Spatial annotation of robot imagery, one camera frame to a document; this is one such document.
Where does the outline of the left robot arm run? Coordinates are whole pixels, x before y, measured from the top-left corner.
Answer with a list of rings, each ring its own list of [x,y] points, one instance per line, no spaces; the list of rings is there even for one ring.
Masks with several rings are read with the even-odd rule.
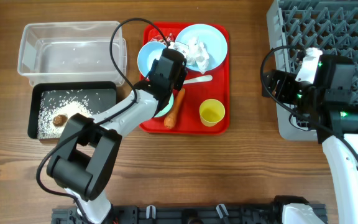
[[[64,188],[61,195],[75,201],[83,222],[113,222],[112,205],[104,189],[121,141],[167,107],[186,75],[185,56],[177,50],[163,49],[148,77],[132,86],[125,100],[91,118],[75,114],[68,120],[44,163],[47,175]]]

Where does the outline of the mint green bowl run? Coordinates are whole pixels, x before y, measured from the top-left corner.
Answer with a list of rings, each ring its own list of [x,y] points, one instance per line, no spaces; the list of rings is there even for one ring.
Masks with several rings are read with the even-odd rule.
[[[173,103],[174,103],[174,96],[173,96],[173,94],[171,94],[170,99],[168,101],[168,105],[166,107],[164,107],[163,110],[159,111],[155,115],[155,118],[159,118],[159,117],[166,115],[171,110]]]

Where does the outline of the red candy wrapper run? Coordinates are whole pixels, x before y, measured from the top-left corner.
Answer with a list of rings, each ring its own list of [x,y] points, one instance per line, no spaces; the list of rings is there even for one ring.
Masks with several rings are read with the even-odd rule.
[[[160,42],[164,45],[169,45],[171,42],[175,41],[175,37],[172,33],[169,33],[167,36],[163,37],[162,35],[156,35],[149,40],[149,42]]]

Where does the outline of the white tissue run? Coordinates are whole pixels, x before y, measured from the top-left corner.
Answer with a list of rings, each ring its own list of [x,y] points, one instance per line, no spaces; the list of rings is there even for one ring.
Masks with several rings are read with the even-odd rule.
[[[200,73],[206,73],[209,65],[209,54],[204,43],[200,42],[198,37],[192,37],[186,44],[179,41],[171,42],[168,48],[183,54],[187,65],[196,65]]]

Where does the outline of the yellow plastic cup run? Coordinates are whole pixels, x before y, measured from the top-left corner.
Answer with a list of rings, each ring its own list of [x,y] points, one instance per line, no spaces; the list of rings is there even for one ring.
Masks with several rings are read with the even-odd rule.
[[[202,124],[212,127],[225,117],[226,109],[219,100],[207,99],[200,104],[199,113]]]

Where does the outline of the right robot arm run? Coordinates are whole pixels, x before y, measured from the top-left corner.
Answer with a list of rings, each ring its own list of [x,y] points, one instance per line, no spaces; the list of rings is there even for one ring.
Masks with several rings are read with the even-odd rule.
[[[334,182],[339,221],[358,223],[358,106],[351,104],[354,62],[337,55],[305,56],[297,74],[260,72],[262,94],[309,122]]]

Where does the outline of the brown food scrap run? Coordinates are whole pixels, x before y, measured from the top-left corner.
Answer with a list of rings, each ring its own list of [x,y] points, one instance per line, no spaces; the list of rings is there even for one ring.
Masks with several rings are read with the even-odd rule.
[[[67,122],[68,118],[66,115],[64,114],[59,114],[59,115],[56,115],[53,120],[52,120],[52,123],[54,126],[56,127],[61,127],[63,126],[66,122]]]

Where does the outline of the white rice grains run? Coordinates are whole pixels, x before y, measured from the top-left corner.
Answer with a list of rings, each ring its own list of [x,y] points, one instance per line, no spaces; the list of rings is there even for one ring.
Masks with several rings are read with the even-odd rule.
[[[91,90],[84,89],[43,91],[37,119],[37,139],[61,136],[67,122],[61,127],[54,126],[52,120],[56,115],[64,114],[68,120],[77,113],[86,117],[94,115],[94,109],[90,108],[90,97]]]

